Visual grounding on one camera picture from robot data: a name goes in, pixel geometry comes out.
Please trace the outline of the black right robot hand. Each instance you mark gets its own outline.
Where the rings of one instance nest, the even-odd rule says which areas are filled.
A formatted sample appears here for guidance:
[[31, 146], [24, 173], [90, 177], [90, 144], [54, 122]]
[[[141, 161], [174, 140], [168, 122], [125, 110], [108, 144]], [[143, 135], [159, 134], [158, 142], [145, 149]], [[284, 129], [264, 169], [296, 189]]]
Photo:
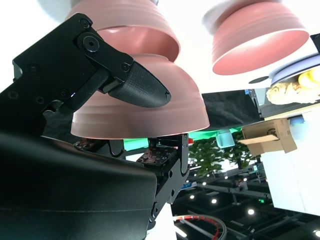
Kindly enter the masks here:
[[0, 94], [3, 240], [143, 240], [189, 175], [185, 133], [151, 137], [136, 162], [43, 136], [46, 111], [70, 115], [94, 93], [145, 108], [171, 100], [92, 25], [76, 13], [12, 61]]

